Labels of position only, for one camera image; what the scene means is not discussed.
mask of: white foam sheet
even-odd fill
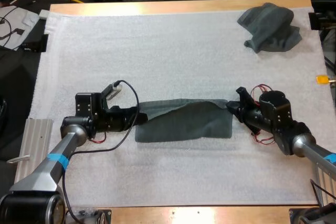
[[[310,30],[310,8],[293,11],[292,24],[300,27],[303,40],[289,52],[259,54],[243,45],[251,38],[236,22],[243,11],[124,17],[50,13],[30,117],[55,120],[51,150],[60,141],[62,119],[75,114],[77,92],[101,92],[124,79],[140,101],[238,100],[238,87],[251,90],[266,83],[283,91],[294,119],[335,152],[331,92],[315,81],[326,73],[319,35]],[[124,86],[112,104],[134,106],[135,98]],[[79,149],[112,147],[123,136],[109,133],[105,143],[87,142]],[[114,152],[74,156],[66,184],[74,206],[313,204],[310,178],[307,159],[284,156],[277,145],[256,144],[234,118],[230,139],[136,143],[133,131]]]

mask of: metal bracket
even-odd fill
[[[10,160],[7,160],[6,163],[8,164],[16,164],[20,161],[25,161],[25,160],[30,160],[30,155],[24,155],[22,157],[15,157],[15,158],[12,158]]]

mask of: gray cloth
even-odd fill
[[[226,100],[176,99],[140,103],[148,121],[136,127],[135,140],[142,143],[230,138],[232,115]]]
[[[238,23],[252,35],[244,45],[255,53],[262,51],[286,52],[292,49],[302,38],[299,27],[291,26],[294,18],[292,10],[271,3],[254,7],[239,18]]]

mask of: metal plate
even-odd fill
[[[30,155],[29,160],[20,161],[17,165],[15,183],[25,178],[46,157],[49,148],[51,119],[27,119],[21,143],[20,157]]]

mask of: wooden table edge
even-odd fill
[[[311,7],[311,0],[198,0],[167,2],[122,2],[52,4],[50,11],[65,15],[128,16],[143,14],[243,10],[270,2],[287,8]]]

